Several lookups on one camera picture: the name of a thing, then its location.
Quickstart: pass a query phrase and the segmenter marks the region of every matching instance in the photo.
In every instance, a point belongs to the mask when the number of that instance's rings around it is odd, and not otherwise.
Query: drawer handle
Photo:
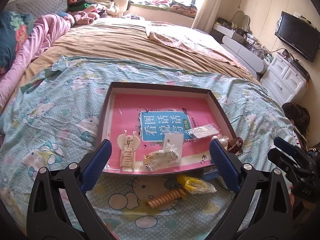
[[[275,84],[280,87],[280,89],[282,90],[282,87],[277,83],[277,81],[275,80]]]
[[[292,81],[293,83],[295,83],[295,84],[297,85],[297,83],[292,79],[292,77],[290,77],[290,79],[291,79],[291,81]]]
[[[281,70],[283,70],[283,68],[281,66],[279,66],[278,64],[276,64],[279,68],[281,68]]]

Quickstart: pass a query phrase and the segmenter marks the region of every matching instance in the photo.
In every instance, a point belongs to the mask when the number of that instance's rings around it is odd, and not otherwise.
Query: teal floral pillow
[[[16,53],[30,35],[33,25],[32,14],[11,11],[0,14],[0,74],[11,68]]]

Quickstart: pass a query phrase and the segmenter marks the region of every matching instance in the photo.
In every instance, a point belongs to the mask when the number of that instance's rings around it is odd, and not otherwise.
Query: television
[[[275,35],[307,60],[314,61],[320,45],[320,33],[316,28],[291,14],[282,12]]]

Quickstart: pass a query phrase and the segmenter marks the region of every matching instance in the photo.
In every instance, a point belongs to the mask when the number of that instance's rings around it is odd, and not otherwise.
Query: brown blanket
[[[249,71],[231,66],[229,63],[150,40],[144,25],[145,21],[102,18],[91,25],[71,28],[29,65],[23,74],[20,86],[56,62],[61,55],[127,59],[164,68],[220,73],[258,83]]]

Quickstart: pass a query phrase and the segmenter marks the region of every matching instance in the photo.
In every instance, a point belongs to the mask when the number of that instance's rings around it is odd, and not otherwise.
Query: blue gripper pad
[[[228,190],[237,194],[240,191],[239,173],[233,166],[227,155],[225,149],[218,140],[212,140],[209,147],[211,159],[217,166],[220,175],[222,176]]]
[[[89,163],[82,173],[81,191],[85,194],[88,190],[92,190],[100,176],[104,166],[108,162],[112,152],[111,142],[106,140],[100,147],[95,157]]]
[[[294,156],[296,154],[294,146],[283,140],[281,137],[276,137],[273,140],[273,143],[276,147],[284,151],[289,156]]]

